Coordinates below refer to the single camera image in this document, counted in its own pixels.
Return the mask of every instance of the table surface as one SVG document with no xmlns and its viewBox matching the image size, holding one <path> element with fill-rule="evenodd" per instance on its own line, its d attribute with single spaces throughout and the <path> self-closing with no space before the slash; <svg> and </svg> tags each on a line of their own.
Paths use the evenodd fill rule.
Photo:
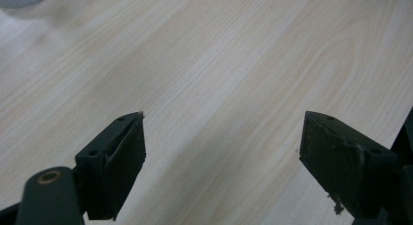
<svg viewBox="0 0 413 225">
<path fill-rule="evenodd" d="M 115 224 L 351 224 L 298 160 L 304 113 L 392 145 L 413 0 L 45 0 L 0 11 L 0 61 L 1 207 L 143 110 Z"/>
</svg>

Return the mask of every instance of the screw hole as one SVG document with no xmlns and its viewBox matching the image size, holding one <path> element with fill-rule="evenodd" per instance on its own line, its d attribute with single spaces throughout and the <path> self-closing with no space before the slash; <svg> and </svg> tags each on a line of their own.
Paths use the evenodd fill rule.
<svg viewBox="0 0 413 225">
<path fill-rule="evenodd" d="M 99 154 L 99 151 L 97 151 L 97 150 L 92 150 L 92 151 L 90 151 L 88 154 L 89 154 L 89 156 L 96 156 L 96 155 Z"/>
<path fill-rule="evenodd" d="M 37 183 L 41 185 L 53 183 L 60 177 L 60 175 L 61 172 L 57 170 L 46 172 L 37 178 Z"/>
</svg>

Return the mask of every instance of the light wood surface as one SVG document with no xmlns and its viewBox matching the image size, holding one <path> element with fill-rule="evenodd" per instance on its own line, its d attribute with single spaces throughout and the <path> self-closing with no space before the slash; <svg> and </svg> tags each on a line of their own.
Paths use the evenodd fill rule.
<svg viewBox="0 0 413 225">
<path fill-rule="evenodd" d="M 118 116 L 147 160 L 118 220 L 351 224 L 298 161 L 304 112 L 390 147 L 413 0 L 45 0 L 0 11 L 0 207 Z"/>
</svg>

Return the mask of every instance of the wood grain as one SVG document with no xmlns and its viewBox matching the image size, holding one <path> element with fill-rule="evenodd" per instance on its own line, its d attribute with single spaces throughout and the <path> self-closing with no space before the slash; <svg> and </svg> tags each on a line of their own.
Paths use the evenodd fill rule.
<svg viewBox="0 0 413 225">
<path fill-rule="evenodd" d="M 0 207 L 143 110 L 148 158 L 114 224 L 351 224 L 298 161 L 304 112 L 390 147 L 412 91 L 413 0 L 1 10 Z"/>
</svg>

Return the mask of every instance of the black plastic part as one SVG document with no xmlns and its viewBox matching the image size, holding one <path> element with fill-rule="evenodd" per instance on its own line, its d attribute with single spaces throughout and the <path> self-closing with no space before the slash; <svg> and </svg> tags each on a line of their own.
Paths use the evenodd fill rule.
<svg viewBox="0 0 413 225">
<path fill-rule="evenodd" d="M 354 217 L 375 218 L 396 155 L 343 122 L 307 112 L 300 160 L 340 207 Z"/>
<path fill-rule="evenodd" d="M 76 155 L 82 208 L 90 220 L 116 219 L 145 161 L 143 113 L 113 121 Z"/>
<path fill-rule="evenodd" d="M 14 225 L 18 219 L 19 204 L 14 204 L 0 211 L 1 225 Z"/>
<path fill-rule="evenodd" d="M 72 170 L 46 169 L 27 180 L 16 224 L 84 224 Z"/>
<path fill-rule="evenodd" d="M 400 181 L 400 193 L 409 224 L 413 224 L 413 166 L 403 168 Z"/>
<path fill-rule="evenodd" d="M 385 225 L 387 219 L 388 213 L 382 208 L 377 218 L 356 218 L 352 225 Z"/>
<path fill-rule="evenodd" d="M 410 146 L 410 150 L 413 152 L 413 108 L 410 110 L 403 128 L 407 134 L 407 145 Z"/>
</svg>

